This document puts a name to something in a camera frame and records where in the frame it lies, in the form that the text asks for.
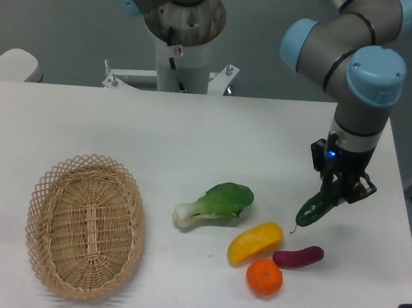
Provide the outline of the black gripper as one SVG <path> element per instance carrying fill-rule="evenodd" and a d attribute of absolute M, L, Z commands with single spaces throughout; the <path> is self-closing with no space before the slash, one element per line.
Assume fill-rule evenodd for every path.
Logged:
<path fill-rule="evenodd" d="M 320 192 L 333 192 L 340 182 L 336 205 L 353 204 L 372 195 L 376 186 L 366 173 L 377 136 L 330 130 L 326 139 L 310 145 L 313 167 L 321 179 Z"/>

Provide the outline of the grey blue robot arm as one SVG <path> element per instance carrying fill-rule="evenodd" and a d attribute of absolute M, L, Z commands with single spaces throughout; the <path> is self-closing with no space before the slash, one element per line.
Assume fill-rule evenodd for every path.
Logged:
<path fill-rule="evenodd" d="M 226 24 L 220 0 L 116 0 L 141 16 L 155 40 L 157 88 L 220 94 L 210 79 L 212 43 Z M 281 59 L 336 102 L 329 135 L 311 146 L 321 191 L 331 184 L 353 204 L 376 191 L 366 167 L 393 106 L 406 65 L 387 45 L 412 27 L 412 0 L 332 0 L 339 16 L 328 24 L 300 19 L 285 32 Z"/>

